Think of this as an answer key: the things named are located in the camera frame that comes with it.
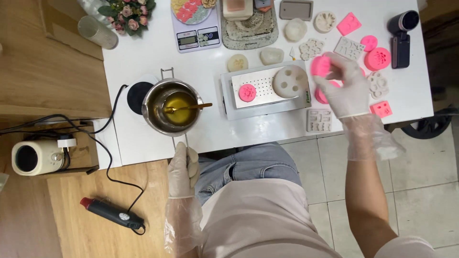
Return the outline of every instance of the white cylindrical appliance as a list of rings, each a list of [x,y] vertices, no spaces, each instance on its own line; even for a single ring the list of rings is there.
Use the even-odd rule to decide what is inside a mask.
[[[55,172],[62,167],[63,161],[63,153],[56,140],[21,141],[11,151],[13,170],[19,175]]]

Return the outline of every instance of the tile floor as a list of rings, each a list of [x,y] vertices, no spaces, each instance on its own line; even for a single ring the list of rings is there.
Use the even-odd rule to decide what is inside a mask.
[[[459,183],[454,148],[459,137],[454,141],[455,128],[453,123],[453,130],[450,126],[431,140],[417,140],[397,129],[392,135],[407,153],[378,162],[389,224],[400,236],[426,239],[440,257],[459,257]],[[363,257],[347,220],[344,135],[303,137],[279,143],[298,167],[319,235],[343,257]]]

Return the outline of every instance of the gray silicone mold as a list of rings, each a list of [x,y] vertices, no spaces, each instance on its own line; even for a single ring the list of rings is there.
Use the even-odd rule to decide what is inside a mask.
[[[313,18],[314,2],[309,0],[282,0],[279,17],[284,20],[300,18],[310,21]]]

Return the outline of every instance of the gloved hand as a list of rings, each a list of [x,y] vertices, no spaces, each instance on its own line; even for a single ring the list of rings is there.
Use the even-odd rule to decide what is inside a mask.
[[[314,82],[325,94],[336,118],[365,115],[369,112],[369,81],[362,75],[358,64],[335,53],[326,53],[332,64],[332,73],[327,78],[313,76]],[[337,88],[328,80],[343,80]]]
[[[168,166],[169,198],[181,199],[195,196],[195,185],[199,179],[198,154],[179,142],[175,156]]]

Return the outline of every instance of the speckled tray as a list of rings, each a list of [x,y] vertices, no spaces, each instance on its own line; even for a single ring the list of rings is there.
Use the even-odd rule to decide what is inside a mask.
[[[228,49],[256,49],[271,45],[277,40],[279,36],[279,29],[277,27],[276,11],[274,9],[274,5],[267,12],[262,12],[254,8],[253,16],[248,20],[241,21],[239,23],[239,27],[242,26],[243,28],[246,28],[246,30],[240,29],[237,22],[227,21],[223,17],[223,5],[220,9],[220,17],[222,23],[222,42]]]

